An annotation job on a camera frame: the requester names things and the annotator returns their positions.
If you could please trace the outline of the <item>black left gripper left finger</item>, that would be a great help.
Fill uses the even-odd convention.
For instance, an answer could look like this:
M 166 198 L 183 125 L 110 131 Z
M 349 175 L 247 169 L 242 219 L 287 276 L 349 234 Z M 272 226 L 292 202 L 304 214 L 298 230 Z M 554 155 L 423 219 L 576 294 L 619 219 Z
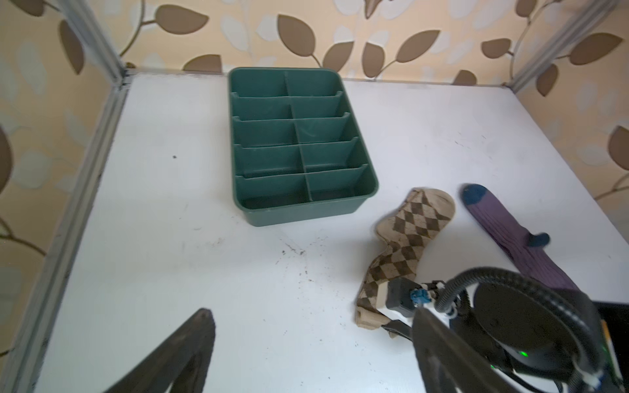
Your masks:
M 216 340 L 209 309 L 199 309 L 109 392 L 202 392 Z

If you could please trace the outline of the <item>brown argyle sock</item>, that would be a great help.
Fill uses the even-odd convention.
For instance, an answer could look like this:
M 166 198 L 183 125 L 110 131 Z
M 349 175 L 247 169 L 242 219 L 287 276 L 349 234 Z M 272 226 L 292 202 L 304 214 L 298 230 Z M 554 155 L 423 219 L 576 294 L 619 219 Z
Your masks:
M 415 280 L 425 249 L 454 216 L 450 194 L 413 188 L 394 213 L 377 223 L 375 233 L 386 248 L 371 262 L 360 286 L 355 303 L 358 327 L 376 330 L 391 322 L 376 309 L 378 286 L 395 278 Z

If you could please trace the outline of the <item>green divided organizer tray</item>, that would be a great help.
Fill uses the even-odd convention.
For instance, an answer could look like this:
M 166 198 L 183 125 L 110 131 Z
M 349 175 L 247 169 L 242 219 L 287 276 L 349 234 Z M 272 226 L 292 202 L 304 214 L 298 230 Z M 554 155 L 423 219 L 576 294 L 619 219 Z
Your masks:
M 239 67 L 228 82 L 233 198 L 250 225 L 351 214 L 377 193 L 337 72 Z

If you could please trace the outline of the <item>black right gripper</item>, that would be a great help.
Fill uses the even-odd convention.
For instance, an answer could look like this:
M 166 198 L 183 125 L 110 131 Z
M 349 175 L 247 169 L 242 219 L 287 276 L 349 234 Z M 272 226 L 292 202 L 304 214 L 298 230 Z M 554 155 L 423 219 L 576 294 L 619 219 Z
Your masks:
M 513 299 L 514 292 L 508 289 L 478 289 L 472 305 L 464 290 L 456 303 L 459 314 L 450 321 L 450 329 L 458 337 L 509 378 L 516 377 L 513 357 L 492 334 L 498 332 L 499 338 L 507 337 L 508 341 L 514 338 L 507 332 L 507 319 L 518 309 Z

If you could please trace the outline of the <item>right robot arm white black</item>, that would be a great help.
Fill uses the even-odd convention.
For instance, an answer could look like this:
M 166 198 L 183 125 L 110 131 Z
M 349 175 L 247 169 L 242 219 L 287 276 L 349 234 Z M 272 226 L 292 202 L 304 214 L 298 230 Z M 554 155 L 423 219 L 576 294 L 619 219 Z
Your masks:
M 467 270 L 437 290 L 434 309 L 494 369 L 570 392 L 628 390 L 628 306 L 592 301 L 498 268 Z

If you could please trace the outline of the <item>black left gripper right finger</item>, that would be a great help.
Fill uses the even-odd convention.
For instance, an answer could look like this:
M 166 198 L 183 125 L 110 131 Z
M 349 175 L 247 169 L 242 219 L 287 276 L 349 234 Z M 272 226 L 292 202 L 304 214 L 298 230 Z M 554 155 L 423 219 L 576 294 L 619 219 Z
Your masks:
M 412 342 L 427 392 L 515 392 L 431 311 L 415 311 Z

